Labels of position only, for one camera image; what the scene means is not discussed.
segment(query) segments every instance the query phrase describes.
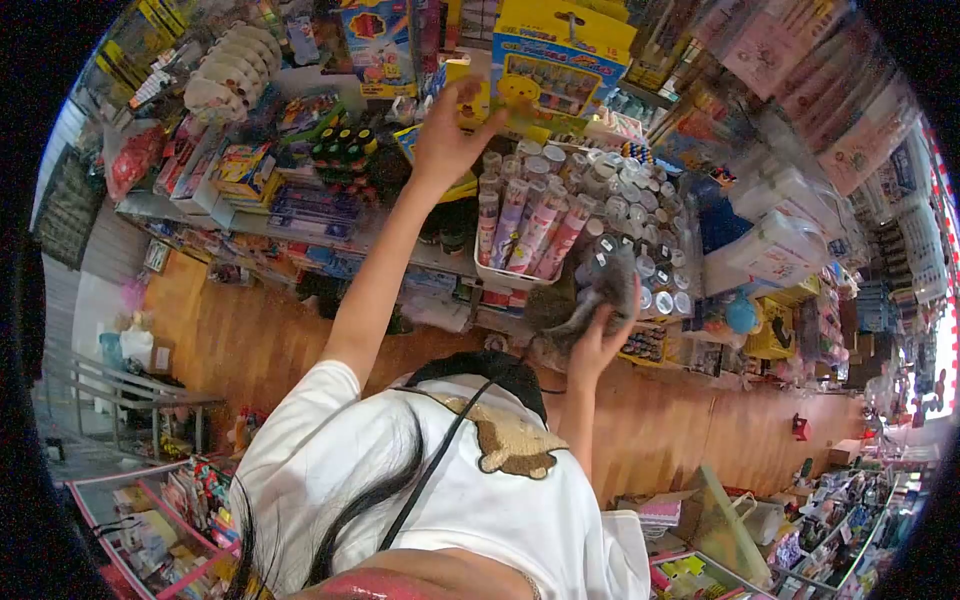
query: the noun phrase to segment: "woman's left arm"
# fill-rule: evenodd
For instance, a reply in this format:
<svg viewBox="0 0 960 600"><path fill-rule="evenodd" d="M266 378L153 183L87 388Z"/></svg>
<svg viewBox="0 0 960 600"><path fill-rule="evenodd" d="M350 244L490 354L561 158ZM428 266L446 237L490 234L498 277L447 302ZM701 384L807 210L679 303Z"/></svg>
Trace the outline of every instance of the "woman's left arm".
<svg viewBox="0 0 960 600"><path fill-rule="evenodd" d="M417 139L413 175L333 321L321 360L345 363L356 374L360 390L370 377L423 221L506 121L507 114L501 111L474 135L460 131L457 103L469 101L479 87L478 78L455 82L444 89L430 110Z"/></svg>

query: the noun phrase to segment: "glass display counter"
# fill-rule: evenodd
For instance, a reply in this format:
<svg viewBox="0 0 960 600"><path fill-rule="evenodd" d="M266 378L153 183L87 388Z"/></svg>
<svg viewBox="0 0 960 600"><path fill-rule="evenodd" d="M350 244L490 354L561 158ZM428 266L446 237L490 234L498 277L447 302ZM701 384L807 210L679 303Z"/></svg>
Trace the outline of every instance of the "glass display counter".
<svg viewBox="0 0 960 600"><path fill-rule="evenodd" d="M66 482L86 523L138 597L216 600L223 597L239 544L220 547L205 525L171 506L171 473L190 461L108 477Z"/></svg>

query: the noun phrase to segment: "stacked boxes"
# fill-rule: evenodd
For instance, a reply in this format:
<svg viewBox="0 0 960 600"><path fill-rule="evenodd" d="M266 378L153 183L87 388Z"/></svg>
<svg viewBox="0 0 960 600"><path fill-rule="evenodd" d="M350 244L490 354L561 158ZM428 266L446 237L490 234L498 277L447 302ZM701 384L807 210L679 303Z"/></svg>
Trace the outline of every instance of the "stacked boxes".
<svg viewBox="0 0 960 600"><path fill-rule="evenodd" d="M282 177L274 169L270 144L227 146L210 182L221 196L242 212L267 215Z"/></svg>

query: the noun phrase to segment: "metal railing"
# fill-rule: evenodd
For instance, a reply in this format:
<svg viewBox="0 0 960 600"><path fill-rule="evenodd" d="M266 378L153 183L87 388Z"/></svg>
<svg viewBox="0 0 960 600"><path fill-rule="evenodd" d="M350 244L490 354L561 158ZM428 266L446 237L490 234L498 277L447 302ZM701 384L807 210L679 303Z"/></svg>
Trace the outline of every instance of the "metal railing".
<svg viewBox="0 0 960 600"><path fill-rule="evenodd" d="M196 451L204 449L204 408L225 403L219 396L188 392L183 388L166 385L153 379L140 377L128 372L111 369L103 363L91 360L70 349L52 345L49 342L43 350L44 377L54 379L73 388L76 394L68 393L76 409L77 432L84 434L82 418L82 400L80 393L100 398L110 403L110 416L113 421L113 444L120 449L120 420L118 407L133 410L150 410L154 443L154 459L160 461L160 410L187 407L196 413L195 444ZM99 383L104 389L88 385ZM49 389L46 396L47 410L51 408Z"/></svg>

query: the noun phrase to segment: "plush animal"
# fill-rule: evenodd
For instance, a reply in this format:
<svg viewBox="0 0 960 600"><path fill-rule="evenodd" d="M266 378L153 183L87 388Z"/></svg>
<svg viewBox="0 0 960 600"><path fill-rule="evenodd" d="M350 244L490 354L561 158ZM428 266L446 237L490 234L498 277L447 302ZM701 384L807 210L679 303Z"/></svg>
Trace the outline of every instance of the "plush animal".
<svg viewBox="0 0 960 600"><path fill-rule="evenodd" d="M600 272L600 277L588 289L587 297L577 305L566 323L545 329L538 335L545 345L545 354L552 353L564 359L568 358L573 345L590 326L593 313L600 304L613 306L605 335L613 335L632 318L636 293L636 264L633 253L623 250L608 256L607 259L609 262Z"/></svg>
<svg viewBox="0 0 960 600"><path fill-rule="evenodd" d="M469 404L460 396L430 394L453 413L459 415ZM554 434L541 429L519 415L477 402L467 413L477 426L480 446L478 466L485 473L501 471L531 479L543 479L557 458L549 452L570 448Z"/></svg>

